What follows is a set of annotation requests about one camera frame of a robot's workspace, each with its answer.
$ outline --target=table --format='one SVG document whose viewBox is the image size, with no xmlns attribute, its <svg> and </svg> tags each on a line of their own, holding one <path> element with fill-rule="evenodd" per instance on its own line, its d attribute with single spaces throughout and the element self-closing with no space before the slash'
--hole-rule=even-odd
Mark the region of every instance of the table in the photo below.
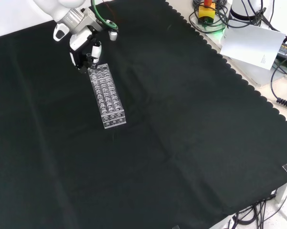
<svg viewBox="0 0 287 229">
<path fill-rule="evenodd" d="M 174 0 L 166 0 L 174 9 L 176 9 L 181 15 L 189 22 L 188 16 L 193 12 L 192 7 L 192 0 L 180 0 L 180 1 L 174 1 Z M 220 52 L 220 48 L 218 45 L 216 45 L 206 34 L 201 33 L 200 35 L 204 37 L 204 39 L 208 42 L 209 45 L 212 46 L 213 49 L 215 49 L 217 52 Z M 239 67 L 233 62 L 229 57 L 226 57 L 228 60 L 228 63 L 234 68 L 238 74 L 242 75 L 242 78 L 247 80 L 248 83 L 252 86 L 255 86 L 250 82 L 250 80 L 247 79 L 246 75 L 239 69 Z M 273 83 L 274 90 L 276 91 L 276 94 L 280 98 L 284 98 L 287 100 L 287 77 L 284 77 L 280 80 L 277 80 Z M 276 108 L 281 115 L 283 115 L 287 120 L 287 108 L 280 106 L 278 103 L 276 103 L 276 98 L 273 96 L 271 89 L 269 85 L 264 86 L 262 88 L 255 87 L 255 90 L 259 91 L 261 93 L 261 96 L 265 97 L 268 102 L 272 103 L 274 108 Z M 284 198 L 287 195 L 287 184 L 280 187 L 278 189 L 278 195 L 277 195 L 277 202 L 282 202 Z M 228 216 L 218 224 L 214 225 L 211 229 L 221 229 L 223 226 L 231 219 L 233 215 Z"/>
<path fill-rule="evenodd" d="M 191 4 L 192 0 L 179 0 L 179 1 L 167 0 L 167 2 L 179 13 L 181 13 L 181 15 L 187 21 L 189 21 L 188 16 L 193 12 Z M 287 27 L 284 27 L 282 32 L 287 33 Z M 220 48 L 208 36 L 206 36 L 203 33 L 200 34 L 201 36 L 204 37 L 204 39 L 208 42 L 208 44 L 212 46 L 213 49 L 215 49 L 218 53 L 220 52 Z M 232 68 L 234 68 L 238 74 L 242 75 L 243 79 L 247 80 L 250 85 L 255 86 L 247 79 L 246 75 L 239 69 L 239 67 L 230 58 L 226 59 L 228 60 L 228 63 L 232 66 Z M 278 97 L 287 100 L 287 77 L 284 77 L 274 82 L 273 87 Z M 271 102 L 274 108 L 276 108 L 279 111 L 279 113 L 283 115 L 287 120 L 287 108 L 282 107 L 278 103 L 276 103 L 276 98 L 273 96 L 269 85 L 266 85 L 262 88 L 255 87 L 255 90 L 259 91 L 261 95 L 267 99 L 267 101 Z"/>
<path fill-rule="evenodd" d="M 0 227 L 208 228 L 287 182 L 275 110 L 163 1 L 110 5 L 126 22 L 115 44 L 100 34 L 121 128 L 103 129 L 68 40 L 47 36 L 55 23 L 0 38 Z"/>
</svg>

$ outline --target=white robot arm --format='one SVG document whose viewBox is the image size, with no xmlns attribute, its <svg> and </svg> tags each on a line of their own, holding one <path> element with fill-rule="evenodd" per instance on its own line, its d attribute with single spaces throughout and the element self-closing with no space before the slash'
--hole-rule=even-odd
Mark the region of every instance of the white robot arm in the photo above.
<svg viewBox="0 0 287 229">
<path fill-rule="evenodd" d="M 34 0 L 39 8 L 49 14 L 57 25 L 54 29 L 53 38 L 60 41 L 69 32 L 70 56 L 72 63 L 77 69 L 95 68 L 102 51 L 101 42 L 96 39 L 96 34 L 103 30 L 108 30 L 112 41 L 117 39 L 117 26 L 107 20 L 105 21 L 97 13 L 98 18 L 89 9 L 80 7 L 85 0 Z"/>
</svg>

